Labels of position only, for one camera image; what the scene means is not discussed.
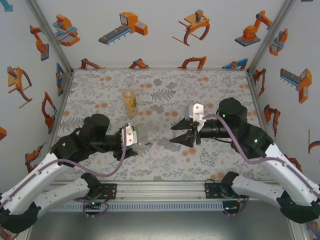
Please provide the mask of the clear bottle dark green label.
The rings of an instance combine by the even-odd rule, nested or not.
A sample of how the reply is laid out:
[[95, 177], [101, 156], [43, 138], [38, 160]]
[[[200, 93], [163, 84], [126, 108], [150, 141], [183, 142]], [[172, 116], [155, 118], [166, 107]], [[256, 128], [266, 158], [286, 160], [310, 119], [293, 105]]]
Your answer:
[[138, 143], [134, 146], [134, 149], [143, 152], [148, 150], [160, 139], [160, 133], [154, 129], [148, 129], [142, 126], [139, 127], [140, 132], [137, 133]]

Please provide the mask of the amber plastic bottle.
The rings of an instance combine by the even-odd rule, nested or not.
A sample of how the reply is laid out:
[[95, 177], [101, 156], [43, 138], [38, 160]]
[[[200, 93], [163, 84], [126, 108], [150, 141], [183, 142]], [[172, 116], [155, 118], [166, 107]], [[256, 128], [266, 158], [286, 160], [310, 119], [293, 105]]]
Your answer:
[[122, 95], [128, 115], [135, 117], [138, 114], [136, 92], [130, 87], [126, 87]]

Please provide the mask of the floral patterned table cover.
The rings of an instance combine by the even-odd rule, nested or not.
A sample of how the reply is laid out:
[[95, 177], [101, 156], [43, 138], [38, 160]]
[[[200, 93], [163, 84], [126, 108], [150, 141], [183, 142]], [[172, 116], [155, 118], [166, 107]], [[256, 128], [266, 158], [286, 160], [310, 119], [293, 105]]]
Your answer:
[[[123, 92], [136, 93], [138, 114], [129, 116]], [[70, 134], [95, 113], [110, 119], [114, 134], [126, 123], [156, 130], [160, 139], [149, 149], [126, 159], [111, 177], [115, 181], [221, 180], [228, 171], [258, 178], [228, 143], [204, 139], [193, 148], [171, 143], [171, 127], [185, 115], [189, 104], [200, 103], [214, 113], [223, 99], [233, 97], [249, 110], [251, 94], [244, 71], [227, 70], [77, 70], [74, 73], [58, 137]], [[95, 153], [82, 165], [108, 174], [118, 165], [112, 153]]]

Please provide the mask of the small circuit board green light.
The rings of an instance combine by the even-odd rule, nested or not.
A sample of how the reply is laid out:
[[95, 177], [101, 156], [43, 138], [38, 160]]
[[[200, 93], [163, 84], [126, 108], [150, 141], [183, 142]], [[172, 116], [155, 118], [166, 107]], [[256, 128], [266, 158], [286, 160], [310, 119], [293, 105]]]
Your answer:
[[100, 211], [102, 209], [102, 204], [97, 201], [90, 201], [83, 204], [84, 209]]
[[236, 214], [239, 211], [239, 206], [236, 203], [224, 203], [223, 209], [229, 214]]

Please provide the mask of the aluminium side rail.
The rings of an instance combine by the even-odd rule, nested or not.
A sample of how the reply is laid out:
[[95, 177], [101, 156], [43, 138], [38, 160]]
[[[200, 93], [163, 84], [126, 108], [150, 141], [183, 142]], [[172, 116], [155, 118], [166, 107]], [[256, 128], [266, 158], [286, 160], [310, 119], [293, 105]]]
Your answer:
[[[260, 101], [259, 93], [256, 89], [253, 77], [250, 76], [247, 72], [246, 74], [246, 80], [248, 84], [248, 89], [250, 91], [250, 96], [251, 96], [251, 102], [253, 104], [252, 107], [249, 107], [248, 112], [251, 112], [251, 116], [248, 116], [248, 122], [254, 126], [262, 128], [267, 135], [272, 139], [272, 142], [275, 143], [276, 140], [273, 137], [273, 133], [269, 130], [268, 123], [266, 122], [266, 119], [264, 117], [263, 113], [263, 106]], [[261, 165], [258, 164], [249, 164], [247, 161], [244, 159], [241, 160], [243, 162], [243, 165], [246, 166], [247, 168], [253, 168], [254, 172], [257, 170], [257, 174], [259, 175], [258, 178], [254, 177], [254, 180], [258, 180], [261, 182], [266, 182], [266, 183], [275, 183], [276, 179], [274, 178], [273, 174], [269, 173], [266, 169], [264, 169]]]
[[61, 124], [61, 120], [62, 120], [62, 117], [63, 117], [63, 112], [65, 110], [65, 106], [66, 106], [66, 102], [67, 102], [67, 99], [68, 99], [68, 96], [69, 96], [69, 92], [70, 92], [70, 89], [71, 89], [71, 85], [72, 85], [72, 82], [73, 82], [73, 79], [74, 79], [74, 71], [70, 74], [70, 76], [67, 77], [67, 82], [66, 82], [66, 85], [65, 85], [65, 89], [63, 91], [63, 97], [62, 97], [62, 102], [61, 102], [61, 105], [59, 107], [59, 111], [56, 115], [56, 119], [55, 119], [55, 122], [54, 122], [54, 126], [53, 126], [53, 130], [52, 130], [52, 134], [51, 134], [51, 138], [50, 138], [50, 143], [49, 143], [49, 148], [51, 148], [54, 143], [55, 143], [55, 140], [56, 140], [56, 137], [57, 137], [57, 134], [59, 132], [59, 128], [60, 128], [60, 124]]

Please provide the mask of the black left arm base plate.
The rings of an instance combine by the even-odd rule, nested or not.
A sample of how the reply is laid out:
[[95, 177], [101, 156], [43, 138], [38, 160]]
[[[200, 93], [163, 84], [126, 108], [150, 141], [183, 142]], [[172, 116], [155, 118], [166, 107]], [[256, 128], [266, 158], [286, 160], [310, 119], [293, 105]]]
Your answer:
[[117, 184], [102, 183], [90, 188], [87, 195], [77, 198], [78, 200], [115, 200], [117, 195]]

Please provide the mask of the aluminium mounting rail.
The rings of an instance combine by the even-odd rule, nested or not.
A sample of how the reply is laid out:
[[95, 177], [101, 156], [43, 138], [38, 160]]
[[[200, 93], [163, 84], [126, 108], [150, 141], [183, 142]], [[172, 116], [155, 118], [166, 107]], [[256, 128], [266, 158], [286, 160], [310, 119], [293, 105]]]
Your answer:
[[[70, 184], [71, 180], [56, 180], [49, 186], [45, 187], [44, 192], [56, 190]], [[152, 202], [152, 201], [205, 201], [214, 200], [207, 199], [205, 194], [205, 183], [221, 181], [202, 180], [202, 181], [101, 181], [102, 184], [117, 184], [117, 193], [114, 201], [129, 202]], [[258, 196], [245, 190], [250, 200], [262, 201], [262, 194], [267, 197], [280, 197], [283, 188], [275, 182], [257, 181], [260, 186], [258, 190], [262, 190]]]

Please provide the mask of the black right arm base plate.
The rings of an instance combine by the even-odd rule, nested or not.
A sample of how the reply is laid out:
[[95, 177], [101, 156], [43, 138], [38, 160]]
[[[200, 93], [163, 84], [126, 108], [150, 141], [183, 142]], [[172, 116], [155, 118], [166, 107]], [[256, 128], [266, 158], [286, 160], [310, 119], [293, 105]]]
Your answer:
[[207, 199], [237, 199], [239, 197], [231, 187], [221, 185], [219, 182], [206, 182], [204, 190]]

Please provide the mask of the aluminium frame post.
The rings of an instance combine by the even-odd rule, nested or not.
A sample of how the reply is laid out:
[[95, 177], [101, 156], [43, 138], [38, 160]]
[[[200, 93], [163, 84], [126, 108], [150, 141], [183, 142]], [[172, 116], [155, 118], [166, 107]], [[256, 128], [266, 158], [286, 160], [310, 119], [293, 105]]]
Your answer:
[[60, 60], [60, 63], [63, 69], [71, 76], [73, 73], [73, 68], [71, 67], [62, 48], [60, 47], [60, 44], [56, 39], [55, 34], [52, 31], [38, 3], [36, 2], [36, 0], [24, 0], [24, 1], [26, 2], [26, 4], [28, 5], [28, 8], [30, 9], [33, 16], [35, 17], [36, 21], [38, 22], [42, 32], [47, 37], [48, 42], [52, 47], [52, 49], [54, 50], [55, 54], [57, 55], [57, 58]]
[[257, 69], [259, 63], [263, 59], [265, 53], [269, 49], [269, 46], [271, 45], [272, 41], [274, 40], [276, 34], [279, 32], [281, 25], [285, 21], [286, 17], [288, 16], [289, 12], [295, 5], [297, 0], [285, 0], [282, 4], [281, 8], [279, 9], [274, 21], [271, 24], [270, 29], [268, 30], [268, 33], [266, 34], [264, 40], [262, 41], [262, 44], [257, 50], [257, 53], [255, 54], [249, 68], [248, 68], [248, 75], [253, 75], [255, 70]]

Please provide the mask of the aluminium frame leg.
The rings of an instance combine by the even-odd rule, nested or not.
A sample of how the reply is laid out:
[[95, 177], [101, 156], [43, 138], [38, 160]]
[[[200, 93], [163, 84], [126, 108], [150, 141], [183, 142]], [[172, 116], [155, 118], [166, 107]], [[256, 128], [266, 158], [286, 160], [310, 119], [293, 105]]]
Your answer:
[[29, 227], [28, 229], [24, 230], [23, 232], [19, 233], [15, 240], [30, 240], [30, 236], [32, 233], [33, 227]]
[[309, 240], [309, 232], [305, 224], [288, 220], [288, 227], [291, 232], [292, 240]]

